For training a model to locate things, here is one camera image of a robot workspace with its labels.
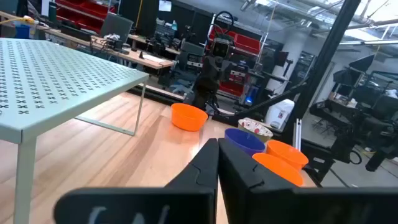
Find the long wooden workbench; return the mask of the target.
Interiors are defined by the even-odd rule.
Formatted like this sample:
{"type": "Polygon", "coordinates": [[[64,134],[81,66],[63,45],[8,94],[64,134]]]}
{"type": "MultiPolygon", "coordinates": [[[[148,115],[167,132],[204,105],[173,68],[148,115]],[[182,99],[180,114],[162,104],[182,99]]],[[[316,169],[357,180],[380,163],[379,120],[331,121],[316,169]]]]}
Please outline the long wooden workbench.
{"type": "Polygon", "coordinates": [[[63,39],[65,42],[73,42],[77,45],[88,47],[91,50],[100,50],[102,52],[109,53],[116,57],[120,57],[124,60],[131,61],[132,63],[138,63],[153,69],[162,69],[172,67],[174,62],[167,59],[161,59],[159,57],[151,56],[142,50],[131,50],[130,46],[122,43],[120,40],[112,38],[102,38],[92,35],[90,40],[83,40],[72,35],[63,33],[58,29],[57,24],[46,20],[45,17],[33,17],[28,16],[15,16],[13,14],[0,11],[0,17],[10,19],[12,22],[21,22],[32,26],[33,28],[43,31],[48,35],[54,36],[59,39],[63,39]]]}

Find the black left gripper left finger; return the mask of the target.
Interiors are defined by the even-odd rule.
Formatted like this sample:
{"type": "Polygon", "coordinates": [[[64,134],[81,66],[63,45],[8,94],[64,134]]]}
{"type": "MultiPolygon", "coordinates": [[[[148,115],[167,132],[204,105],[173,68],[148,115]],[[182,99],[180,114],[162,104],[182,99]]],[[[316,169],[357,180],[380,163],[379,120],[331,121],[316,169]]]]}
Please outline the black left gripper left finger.
{"type": "Polygon", "coordinates": [[[164,187],[91,187],[56,202],[56,224],[215,224],[219,145],[207,140],[164,187]]]}

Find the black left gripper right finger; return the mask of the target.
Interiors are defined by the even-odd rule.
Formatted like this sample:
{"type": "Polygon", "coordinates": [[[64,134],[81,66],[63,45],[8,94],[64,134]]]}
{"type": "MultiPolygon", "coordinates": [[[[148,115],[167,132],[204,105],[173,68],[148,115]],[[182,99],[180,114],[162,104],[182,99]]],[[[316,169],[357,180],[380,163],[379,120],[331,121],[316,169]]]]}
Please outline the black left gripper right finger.
{"type": "Polygon", "coordinates": [[[229,224],[398,224],[398,188],[297,187],[220,138],[229,224]]]}

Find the white plastic canister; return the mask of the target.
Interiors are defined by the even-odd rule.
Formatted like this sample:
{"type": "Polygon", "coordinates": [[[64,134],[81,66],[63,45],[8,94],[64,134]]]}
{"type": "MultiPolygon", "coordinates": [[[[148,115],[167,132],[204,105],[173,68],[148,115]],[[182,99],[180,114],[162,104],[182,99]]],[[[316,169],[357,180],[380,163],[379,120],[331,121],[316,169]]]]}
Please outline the white plastic canister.
{"type": "Polygon", "coordinates": [[[295,102],[286,99],[269,107],[265,121],[272,127],[280,129],[287,119],[288,115],[292,112],[295,102]]]}

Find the blue plastic bin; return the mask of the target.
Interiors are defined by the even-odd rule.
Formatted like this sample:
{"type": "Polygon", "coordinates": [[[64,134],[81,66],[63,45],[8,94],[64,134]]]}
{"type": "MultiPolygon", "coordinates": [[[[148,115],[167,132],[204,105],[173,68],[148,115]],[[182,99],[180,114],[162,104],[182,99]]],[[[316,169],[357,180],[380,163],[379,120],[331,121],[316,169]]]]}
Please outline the blue plastic bin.
{"type": "Polygon", "coordinates": [[[15,38],[30,39],[30,26],[21,24],[21,25],[15,26],[15,28],[16,28],[15,38]]]}

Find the white floral patterned bowl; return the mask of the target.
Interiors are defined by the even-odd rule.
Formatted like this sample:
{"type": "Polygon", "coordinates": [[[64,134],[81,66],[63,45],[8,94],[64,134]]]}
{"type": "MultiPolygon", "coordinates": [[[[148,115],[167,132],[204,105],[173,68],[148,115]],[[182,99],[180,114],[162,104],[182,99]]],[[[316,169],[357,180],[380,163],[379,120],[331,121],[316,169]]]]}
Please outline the white floral patterned bowl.
{"type": "Polygon", "coordinates": [[[255,135],[263,143],[266,143],[273,137],[273,132],[264,123],[251,118],[239,119],[238,128],[255,135]]]}

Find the blue plastic mini bowl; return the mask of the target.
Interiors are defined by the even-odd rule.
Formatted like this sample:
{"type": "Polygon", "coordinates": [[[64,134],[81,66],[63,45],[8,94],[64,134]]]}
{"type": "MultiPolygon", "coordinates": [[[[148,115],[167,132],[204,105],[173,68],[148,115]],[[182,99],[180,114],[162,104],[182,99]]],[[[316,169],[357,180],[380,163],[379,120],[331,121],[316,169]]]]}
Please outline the blue plastic mini bowl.
{"type": "Polygon", "coordinates": [[[250,156],[266,149],[265,144],[255,135],[240,129],[228,128],[224,131],[224,137],[250,156]]]}

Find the orange plastic mini bowl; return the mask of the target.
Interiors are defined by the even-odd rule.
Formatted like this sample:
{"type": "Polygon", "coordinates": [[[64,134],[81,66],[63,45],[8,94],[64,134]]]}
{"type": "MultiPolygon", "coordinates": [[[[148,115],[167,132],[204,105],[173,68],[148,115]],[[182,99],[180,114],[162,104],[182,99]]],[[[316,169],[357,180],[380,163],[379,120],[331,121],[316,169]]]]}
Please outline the orange plastic mini bowl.
{"type": "Polygon", "coordinates": [[[304,180],[300,172],[282,159],[266,153],[253,154],[252,158],[265,168],[296,186],[301,187],[304,184],[304,180]]]}
{"type": "Polygon", "coordinates": [[[277,140],[267,142],[266,153],[278,157],[297,170],[302,170],[309,160],[305,154],[293,146],[277,140]]]}
{"type": "Polygon", "coordinates": [[[171,105],[172,123],[186,131],[199,131],[208,119],[208,115],[201,109],[185,103],[171,105]]]}

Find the white table in background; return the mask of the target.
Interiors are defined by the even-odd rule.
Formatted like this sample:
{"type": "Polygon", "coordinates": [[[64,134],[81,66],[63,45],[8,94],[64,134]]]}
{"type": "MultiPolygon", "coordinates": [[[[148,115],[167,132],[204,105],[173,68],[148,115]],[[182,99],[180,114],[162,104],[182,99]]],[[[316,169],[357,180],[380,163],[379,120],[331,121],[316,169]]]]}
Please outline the white table in background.
{"type": "Polygon", "coordinates": [[[13,224],[29,224],[37,138],[73,118],[135,135],[82,113],[148,79],[47,40],[0,38],[0,140],[17,144],[13,224]]]}

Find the red storage bin rack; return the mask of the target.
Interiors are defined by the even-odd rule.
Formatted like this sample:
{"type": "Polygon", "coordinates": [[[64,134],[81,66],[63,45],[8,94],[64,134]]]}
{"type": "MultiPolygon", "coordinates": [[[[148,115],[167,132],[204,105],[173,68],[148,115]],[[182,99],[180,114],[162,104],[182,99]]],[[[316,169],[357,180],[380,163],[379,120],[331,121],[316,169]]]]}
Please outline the red storage bin rack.
{"type": "Polygon", "coordinates": [[[55,0],[57,19],[97,34],[109,12],[117,13],[119,0],[55,0]]]}
{"type": "Polygon", "coordinates": [[[234,49],[231,52],[229,60],[236,64],[229,77],[225,81],[220,82],[218,92],[239,98],[244,93],[244,85],[249,80],[248,72],[254,68],[261,49],[261,43],[257,39],[243,35],[241,32],[228,32],[227,29],[213,27],[208,36],[205,48],[206,53],[211,50],[211,45],[213,39],[216,38],[216,34],[218,34],[218,37],[221,37],[221,34],[226,34],[232,40],[234,49]]]}

